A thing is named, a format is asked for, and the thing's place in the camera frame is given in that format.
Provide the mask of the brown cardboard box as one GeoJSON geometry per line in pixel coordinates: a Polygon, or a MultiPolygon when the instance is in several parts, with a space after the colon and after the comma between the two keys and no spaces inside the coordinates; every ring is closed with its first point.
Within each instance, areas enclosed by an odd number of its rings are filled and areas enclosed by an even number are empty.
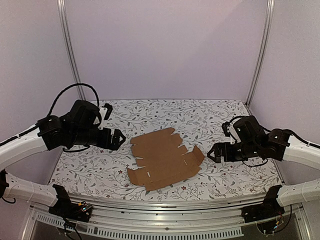
{"type": "Polygon", "coordinates": [[[205,159],[195,145],[188,151],[173,127],[153,131],[130,140],[137,169],[127,167],[130,182],[155,191],[194,177],[205,159]]]}

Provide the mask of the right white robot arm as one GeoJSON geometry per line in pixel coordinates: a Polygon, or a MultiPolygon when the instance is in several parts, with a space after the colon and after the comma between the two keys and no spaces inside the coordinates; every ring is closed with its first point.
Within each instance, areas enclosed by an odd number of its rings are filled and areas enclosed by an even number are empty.
{"type": "MultiPolygon", "coordinates": [[[[320,146],[304,140],[290,129],[268,130],[253,115],[236,116],[221,127],[230,140],[215,143],[207,153],[207,157],[217,164],[222,161],[245,162],[259,157],[320,168],[320,146]]],[[[269,218],[278,207],[312,202],[319,198],[319,179],[296,185],[276,185],[268,190],[258,213],[262,218],[269,218]]]]}

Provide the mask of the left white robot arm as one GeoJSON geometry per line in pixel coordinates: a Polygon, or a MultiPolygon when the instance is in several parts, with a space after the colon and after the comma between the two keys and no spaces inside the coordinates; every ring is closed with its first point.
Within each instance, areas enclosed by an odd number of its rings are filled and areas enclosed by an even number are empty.
{"type": "Polygon", "coordinates": [[[69,151],[73,146],[118,150],[126,141],[119,129],[103,127],[113,108],[84,100],[76,100],[63,116],[49,114],[0,144],[0,196],[4,199],[22,199],[55,209],[63,216],[74,213],[74,205],[65,188],[60,185],[42,185],[20,179],[6,168],[32,155],[59,147],[69,151]]]}

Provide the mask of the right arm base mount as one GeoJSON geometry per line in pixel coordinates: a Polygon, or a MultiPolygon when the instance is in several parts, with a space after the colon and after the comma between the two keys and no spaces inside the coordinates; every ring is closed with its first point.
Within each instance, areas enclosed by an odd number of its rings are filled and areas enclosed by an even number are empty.
{"type": "Polygon", "coordinates": [[[292,205],[290,205],[290,214],[285,225],[280,228],[284,222],[285,209],[277,202],[279,190],[282,185],[272,186],[266,193],[262,203],[245,206],[241,209],[241,216],[245,223],[251,223],[256,221],[262,221],[268,218],[275,218],[271,222],[257,223],[256,227],[259,232],[265,236],[274,235],[283,231],[290,223],[292,218],[292,205]]]}

